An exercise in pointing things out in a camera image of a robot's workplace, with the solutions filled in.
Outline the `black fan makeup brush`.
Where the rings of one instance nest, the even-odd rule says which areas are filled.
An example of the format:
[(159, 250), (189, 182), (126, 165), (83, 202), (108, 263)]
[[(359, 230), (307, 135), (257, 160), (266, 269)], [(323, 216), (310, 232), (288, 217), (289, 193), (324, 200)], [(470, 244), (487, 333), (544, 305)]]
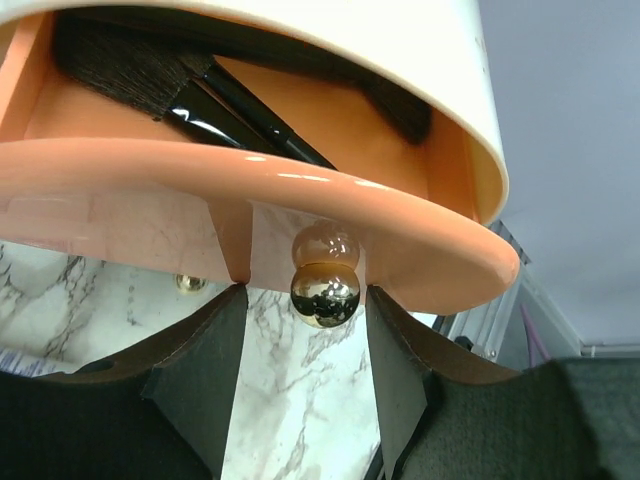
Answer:
[(197, 143), (278, 153), (196, 83), (165, 42), (144, 32), (60, 13), (52, 51), (71, 78)]

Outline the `black thin makeup brush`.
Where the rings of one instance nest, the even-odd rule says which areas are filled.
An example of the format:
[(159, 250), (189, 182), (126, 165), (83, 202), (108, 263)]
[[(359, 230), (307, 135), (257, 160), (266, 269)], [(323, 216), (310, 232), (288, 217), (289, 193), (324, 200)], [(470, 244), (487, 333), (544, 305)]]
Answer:
[(214, 30), (214, 51), (290, 73), (342, 82), (361, 90), (410, 144), (430, 133), (432, 108), (424, 100), (373, 71), (323, 48), (284, 35), (252, 29)]

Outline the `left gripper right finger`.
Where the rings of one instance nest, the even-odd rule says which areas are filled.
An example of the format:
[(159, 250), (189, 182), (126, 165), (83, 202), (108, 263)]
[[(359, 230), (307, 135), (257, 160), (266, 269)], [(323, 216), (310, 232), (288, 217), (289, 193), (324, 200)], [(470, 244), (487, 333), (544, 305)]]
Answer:
[(388, 478), (638, 477), (637, 359), (518, 372), (418, 322), (377, 286), (366, 325)]

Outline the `white round makeup organizer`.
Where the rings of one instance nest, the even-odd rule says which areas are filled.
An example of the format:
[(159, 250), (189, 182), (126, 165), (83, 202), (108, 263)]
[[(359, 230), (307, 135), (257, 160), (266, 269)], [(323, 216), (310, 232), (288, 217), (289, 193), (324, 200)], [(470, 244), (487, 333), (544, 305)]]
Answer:
[(1, 236), (457, 313), (507, 290), (474, 1), (5, 1)]

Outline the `black round makeup brush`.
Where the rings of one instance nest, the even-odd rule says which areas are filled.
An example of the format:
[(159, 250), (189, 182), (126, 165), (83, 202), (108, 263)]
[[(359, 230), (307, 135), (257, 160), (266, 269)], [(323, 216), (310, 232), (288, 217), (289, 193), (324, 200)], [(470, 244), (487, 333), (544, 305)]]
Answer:
[(211, 59), (201, 79), (234, 113), (285, 157), (336, 170), (327, 158), (298, 135), (215, 58)]

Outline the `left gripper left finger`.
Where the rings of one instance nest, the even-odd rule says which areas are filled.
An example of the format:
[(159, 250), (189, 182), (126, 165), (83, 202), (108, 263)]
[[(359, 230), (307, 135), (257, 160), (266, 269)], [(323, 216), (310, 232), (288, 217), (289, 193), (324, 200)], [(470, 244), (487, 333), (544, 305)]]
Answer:
[(72, 373), (1, 376), (5, 479), (218, 479), (248, 297), (235, 284)]

